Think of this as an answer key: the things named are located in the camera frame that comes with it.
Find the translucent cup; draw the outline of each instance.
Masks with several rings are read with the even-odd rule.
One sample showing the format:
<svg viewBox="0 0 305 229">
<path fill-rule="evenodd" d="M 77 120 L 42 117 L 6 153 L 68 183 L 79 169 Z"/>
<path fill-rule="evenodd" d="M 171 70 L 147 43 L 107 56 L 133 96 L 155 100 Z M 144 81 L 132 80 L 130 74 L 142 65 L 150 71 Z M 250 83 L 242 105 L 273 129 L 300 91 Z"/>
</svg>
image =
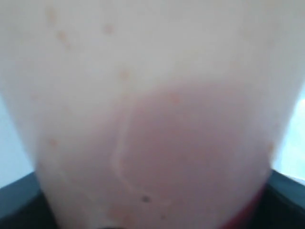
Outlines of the translucent cup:
<svg viewBox="0 0 305 229">
<path fill-rule="evenodd" d="M 302 86 L 303 0 L 2 0 L 0 86 L 63 229 L 236 228 Z"/>
</svg>

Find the black surface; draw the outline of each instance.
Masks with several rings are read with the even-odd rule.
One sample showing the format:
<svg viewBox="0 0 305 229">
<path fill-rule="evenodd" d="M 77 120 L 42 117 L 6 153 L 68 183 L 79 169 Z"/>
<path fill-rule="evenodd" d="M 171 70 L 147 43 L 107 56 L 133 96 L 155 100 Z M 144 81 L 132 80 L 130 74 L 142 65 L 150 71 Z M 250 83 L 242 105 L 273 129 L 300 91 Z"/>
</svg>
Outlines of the black surface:
<svg viewBox="0 0 305 229">
<path fill-rule="evenodd" d="M 0 229 L 58 229 L 33 174 L 0 189 Z M 20 209 L 9 214 L 20 205 Z M 305 229 L 305 186 L 273 172 L 250 229 Z"/>
</svg>

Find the drink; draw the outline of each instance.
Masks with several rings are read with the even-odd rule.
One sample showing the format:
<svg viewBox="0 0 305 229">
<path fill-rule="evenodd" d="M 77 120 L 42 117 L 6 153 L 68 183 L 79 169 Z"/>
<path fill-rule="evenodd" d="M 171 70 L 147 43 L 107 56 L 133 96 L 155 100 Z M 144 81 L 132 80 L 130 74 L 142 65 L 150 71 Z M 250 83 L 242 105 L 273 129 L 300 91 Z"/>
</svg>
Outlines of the drink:
<svg viewBox="0 0 305 229">
<path fill-rule="evenodd" d="M 303 81 L 304 3 L 16 2 L 2 94 L 61 227 L 236 225 Z"/>
</svg>

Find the white plastic cup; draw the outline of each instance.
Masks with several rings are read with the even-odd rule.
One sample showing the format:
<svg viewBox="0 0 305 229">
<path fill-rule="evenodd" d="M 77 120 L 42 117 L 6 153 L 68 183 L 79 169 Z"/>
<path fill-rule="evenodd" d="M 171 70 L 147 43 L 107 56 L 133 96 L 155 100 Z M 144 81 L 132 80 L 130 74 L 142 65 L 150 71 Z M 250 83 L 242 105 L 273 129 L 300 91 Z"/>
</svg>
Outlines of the white plastic cup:
<svg viewBox="0 0 305 229">
<path fill-rule="evenodd" d="M 60 227 L 245 223 L 303 28 L 303 0 L 2 0 L 1 92 Z"/>
</svg>

